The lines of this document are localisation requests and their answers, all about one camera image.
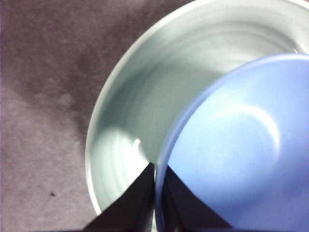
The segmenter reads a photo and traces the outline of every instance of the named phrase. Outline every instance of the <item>dark gray carpet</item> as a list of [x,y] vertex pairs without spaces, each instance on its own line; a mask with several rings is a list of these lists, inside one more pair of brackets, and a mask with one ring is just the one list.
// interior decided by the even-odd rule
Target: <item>dark gray carpet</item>
[[1,1],[1,231],[81,229],[96,98],[130,45],[189,0]]

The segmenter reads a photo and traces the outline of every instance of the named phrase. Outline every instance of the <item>black object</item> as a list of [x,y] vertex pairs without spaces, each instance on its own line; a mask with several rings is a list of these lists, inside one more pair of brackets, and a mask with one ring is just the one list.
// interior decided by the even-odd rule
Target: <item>black object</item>
[[[151,232],[154,173],[155,167],[149,163],[120,198],[83,230],[71,232]],[[200,201],[170,167],[167,168],[162,195],[166,232],[263,232],[233,229]]]
[[150,232],[155,198],[155,167],[149,163],[111,206],[84,229],[113,232]]

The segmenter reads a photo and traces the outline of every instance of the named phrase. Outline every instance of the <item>white bowl rim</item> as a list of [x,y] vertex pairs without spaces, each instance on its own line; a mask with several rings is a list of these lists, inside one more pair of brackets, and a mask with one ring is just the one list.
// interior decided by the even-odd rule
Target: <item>white bowl rim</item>
[[[195,9],[201,5],[207,4],[209,2],[213,1],[219,1],[219,0],[195,0],[193,2],[187,3],[180,8],[176,9],[175,11],[169,13],[162,19],[160,19],[158,22],[156,22],[154,25],[152,25],[149,29],[147,29],[134,43],[133,45],[125,52],[125,54],[121,57],[121,59],[118,61],[110,75],[108,76],[106,82],[104,83],[104,86],[97,98],[97,101],[94,106],[94,110],[92,112],[89,127],[87,130],[87,136],[86,136],[86,144],[85,144],[85,172],[86,172],[86,184],[89,192],[89,197],[91,200],[91,203],[93,205],[93,208],[97,215],[99,215],[102,210],[99,206],[94,187],[92,182],[92,175],[91,175],[91,159],[90,159],[90,149],[92,144],[92,132],[94,131],[95,125],[97,123],[98,115],[100,106],[103,104],[106,95],[108,94],[109,90],[111,89],[114,81],[116,80],[118,74],[122,70],[122,68],[125,66],[125,64],[129,61],[129,59],[133,56],[133,54],[138,50],[139,47],[143,43],[145,43],[153,34],[155,34],[160,28],[174,20],[175,18],[179,17],[180,15]],[[284,2],[291,2],[298,6],[301,6],[307,10],[309,10],[309,2],[305,0],[281,0]]]

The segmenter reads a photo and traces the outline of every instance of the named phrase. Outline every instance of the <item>white bowl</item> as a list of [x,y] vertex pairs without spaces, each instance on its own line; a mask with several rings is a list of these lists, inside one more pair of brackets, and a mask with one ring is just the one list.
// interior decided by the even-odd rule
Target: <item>white bowl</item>
[[309,228],[309,55],[262,58],[228,73],[175,121],[160,154],[156,215],[167,164],[237,229]]
[[97,214],[149,161],[181,109],[221,75],[278,53],[308,53],[303,0],[197,0],[164,17],[125,53],[95,105],[85,167]]

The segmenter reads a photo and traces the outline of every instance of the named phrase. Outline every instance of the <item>ceramic bowl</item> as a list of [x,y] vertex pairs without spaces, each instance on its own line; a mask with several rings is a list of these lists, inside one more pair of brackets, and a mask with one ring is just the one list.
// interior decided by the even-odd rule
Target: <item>ceramic bowl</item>
[[234,228],[308,231],[309,55],[245,64],[180,114],[157,170],[159,228],[167,164]]
[[91,116],[85,168],[97,214],[157,158],[172,122],[217,78],[248,61],[308,53],[303,0],[197,0],[164,17],[124,54]]

